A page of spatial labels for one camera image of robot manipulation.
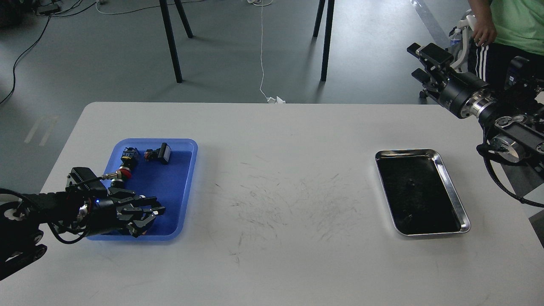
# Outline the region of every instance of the white table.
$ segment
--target white table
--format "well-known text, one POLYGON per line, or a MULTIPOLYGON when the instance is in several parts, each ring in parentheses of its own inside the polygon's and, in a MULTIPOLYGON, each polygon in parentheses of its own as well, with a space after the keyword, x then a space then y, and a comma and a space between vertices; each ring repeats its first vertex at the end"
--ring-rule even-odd
POLYGON ((475 118, 440 106, 89 105, 43 192, 72 167, 101 174, 125 138, 199 145, 181 234, 73 246, 0 284, 2 305, 543 305, 544 250, 488 177, 475 118), (395 232, 374 155, 438 151, 470 232, 395 232))

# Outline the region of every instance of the stainless steel tray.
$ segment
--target stainless steel tray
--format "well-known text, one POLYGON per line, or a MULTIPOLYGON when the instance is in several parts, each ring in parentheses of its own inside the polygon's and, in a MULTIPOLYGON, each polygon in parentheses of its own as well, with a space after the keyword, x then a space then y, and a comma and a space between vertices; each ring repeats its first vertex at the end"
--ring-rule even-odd
POLYGON ((469 231, 471 223, 435 150, 385 150, 375 158, 399 233, 428 236, 469 231))

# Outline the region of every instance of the table leg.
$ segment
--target table leg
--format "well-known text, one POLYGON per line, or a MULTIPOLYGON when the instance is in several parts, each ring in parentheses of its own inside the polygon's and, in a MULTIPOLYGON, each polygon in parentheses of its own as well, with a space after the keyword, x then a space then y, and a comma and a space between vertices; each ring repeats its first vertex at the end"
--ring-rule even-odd
POLYGON ((323 63, 321 65, 321 81, 327 81, 327 69, 329 67, 329 49, 331 47, 332 15, 335 9, 335 0, 329 0, 327 4, 327 20, 325 25, 325 45, 323 47, 323 63))
POLYGON ((325 0, 319 0, 319 6, 317 7, 316 25, 313 27, 313 36, 317 37, 319 34, 319 26, 321 25, 321 18, 323 17, 323 9, 325 8, 325 0))
POLYGON ((164 30, 166 31, 166 38, 168 39, 168 47, 170 48, 170 56, 172 57, 172 65, 174 66, 176 82, 181 83, 183 81, 183 78, 181 77, 180 60, 177 57, 176 42, 174 41, 172 23, 170 23, 168 4, 166 3, 166 0, 159 0, 159 4, 160 11, 163 14, 164 30))
POLYGON ((176 3, 177 12, 180 14, 181 22, 183 22, 183 27, 185 28, 187 37, 193 38, 193 32, 191 31, 191 26, 189 26, 189 21, 187 20, 187 16, 185 16, 185 10, 183 10, 183 6, 181 5, 181 0, 174 0, 174 2, 176 3))

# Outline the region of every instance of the water bottle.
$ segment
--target water bottle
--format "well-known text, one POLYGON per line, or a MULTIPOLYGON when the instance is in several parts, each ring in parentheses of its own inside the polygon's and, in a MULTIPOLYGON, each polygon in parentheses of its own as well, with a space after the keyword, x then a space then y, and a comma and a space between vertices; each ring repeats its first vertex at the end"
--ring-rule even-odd
POLYGON ((461 35, 461 29, 455 29, 452 37, 449 39, 449 45, 454 46, 461 42, 463 36, 461 35))

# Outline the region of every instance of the blue tray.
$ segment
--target blue tray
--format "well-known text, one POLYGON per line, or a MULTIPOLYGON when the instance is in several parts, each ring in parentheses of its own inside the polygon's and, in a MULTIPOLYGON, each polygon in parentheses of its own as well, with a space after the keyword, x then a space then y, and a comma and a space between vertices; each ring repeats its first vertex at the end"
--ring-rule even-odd
MULTIPOLYGON (((137 148, 140 162, 132 171, 132 178, 127 180, 125 188, 148 197, 155 196, 162 206, 166 207, 164 215, 157 216, 153 226, 146 235, 134 238, 122 235, 117 231, 90 236, 90 240, 117 241, 166 241, 176 237, 183 228, 189 190, 193 178, 198 146, 192 139, 160 139, 160 138, 127 138, 115 145, 104 173, 115 172, 121 164, 121 155, 126 147, 137 148), (166 142, 172 149, 167 165, 159 161, 146 162, 144 152, 157 149, 166 142)), ((110 181, 104 181, 109 187, 110 181)))

